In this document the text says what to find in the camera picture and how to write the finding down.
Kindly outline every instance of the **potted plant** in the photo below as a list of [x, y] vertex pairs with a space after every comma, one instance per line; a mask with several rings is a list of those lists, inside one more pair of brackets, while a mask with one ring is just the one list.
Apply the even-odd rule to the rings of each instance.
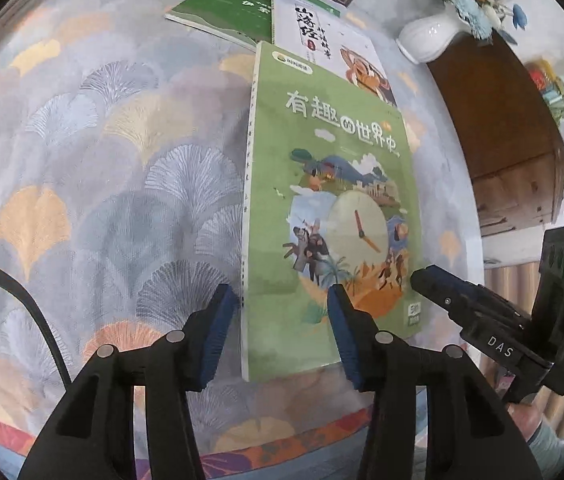
[[515, 29], [525, 29], [528, 20], [522, 8], [508, 8], [496, 0], [443, 0], [444, 12], [406, 25], [396, 40], [402, 53], [414, 63], [437, 59], [461, 32], [488, 44], [495, 30], [504, 40], [517, 44], [504, 30], [504, 21], [512, 19]]

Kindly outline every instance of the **wooden cabinet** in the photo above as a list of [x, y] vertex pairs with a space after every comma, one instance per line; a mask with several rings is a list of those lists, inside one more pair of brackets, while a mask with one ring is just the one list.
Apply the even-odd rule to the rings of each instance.
[[482, 236], [554, 221], [564, 142], [527, 70], [502, 38], [470, 37], [429, 63], [473, 184]]

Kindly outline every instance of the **clock face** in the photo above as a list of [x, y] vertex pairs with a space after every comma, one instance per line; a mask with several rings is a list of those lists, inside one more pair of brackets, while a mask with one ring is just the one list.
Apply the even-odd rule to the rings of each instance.
[[344, 192], [329, 211], [326, 242], [332, 253], [345, 258], [352, 272], [364, 263], [382, 264], [389, 236], [380, 206], [361, 191]]

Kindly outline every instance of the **green book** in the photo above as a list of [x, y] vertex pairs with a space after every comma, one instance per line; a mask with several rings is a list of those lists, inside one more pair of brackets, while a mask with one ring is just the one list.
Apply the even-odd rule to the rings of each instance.
[[[308, 0], [335, 16], [340, 13], [320, 0]], [[255, 52], [259, 41], [271, 42], [271, 0], [184, 0], [164, 15], [233, 41]]]
[[395, 107], [258, 44], [242, 232], [242, 368], [268, 380], [339, 361], [327, 317], [341, 283], [381, 329], [425, 323], [418, 193]]

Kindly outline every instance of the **vase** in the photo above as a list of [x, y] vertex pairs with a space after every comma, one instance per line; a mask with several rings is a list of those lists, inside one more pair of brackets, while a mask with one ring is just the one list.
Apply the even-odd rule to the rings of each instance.
[[470, 31], [455, 6], [446, 4], [444, 12], [406, 25], [395, 42], [412, 63], [428, 63], [440, 57], [454, 37]]

